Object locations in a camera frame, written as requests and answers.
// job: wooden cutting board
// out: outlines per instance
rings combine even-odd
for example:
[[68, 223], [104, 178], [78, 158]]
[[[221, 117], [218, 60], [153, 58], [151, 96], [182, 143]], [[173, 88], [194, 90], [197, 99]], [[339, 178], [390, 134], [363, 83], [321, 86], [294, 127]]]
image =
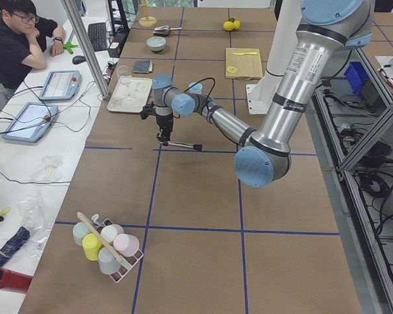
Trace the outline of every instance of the wooden cutting board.
[[[256, 55], [234, 55], [234, 52], [257, 52]], [[236, 73], [228, 72], [228, 67], [235, 67]], [[261, 52], [258, 48], [226, 48], [225, 78], [227, 79], [261, 79], [263, 77]]]

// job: wristwatch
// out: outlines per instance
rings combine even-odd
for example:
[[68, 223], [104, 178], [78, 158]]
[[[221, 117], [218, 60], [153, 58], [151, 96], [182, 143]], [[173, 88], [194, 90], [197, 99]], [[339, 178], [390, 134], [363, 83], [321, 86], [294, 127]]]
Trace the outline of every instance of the wristwatch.
[[55, 36], [52, 41], [61, 41], [64, 44], [63, 39], [59, 36]]

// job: bowl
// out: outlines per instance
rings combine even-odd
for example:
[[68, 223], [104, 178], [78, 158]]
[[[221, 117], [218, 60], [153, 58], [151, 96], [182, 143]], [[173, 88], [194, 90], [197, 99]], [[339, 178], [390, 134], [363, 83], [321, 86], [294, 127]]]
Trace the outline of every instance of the bowl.
[[151, 51], [162, 51], [166, 46], [166, 39], [164, 37], [153, 36], [147, 39], [147, 46]]

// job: yellow lemon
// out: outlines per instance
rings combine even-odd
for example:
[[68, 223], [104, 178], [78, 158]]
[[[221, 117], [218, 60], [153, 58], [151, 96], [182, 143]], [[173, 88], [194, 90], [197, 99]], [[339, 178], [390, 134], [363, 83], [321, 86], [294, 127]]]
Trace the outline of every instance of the yellow lemon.
[[237, 73], [237, 68], [236, 67], [227, 67], [227, 72], [229, 73]]
[[233, 22], [233, 26], [234, 26], [234, 29], [239, 29], [240, 28], [240, 21], [239, 20], [235, 20]]
[[226, 22], [223, 23], [223, 28], [226, 31], [232, 31], [234, 29], [234, 23], [230, 22], [230, 21], [226, 21]]

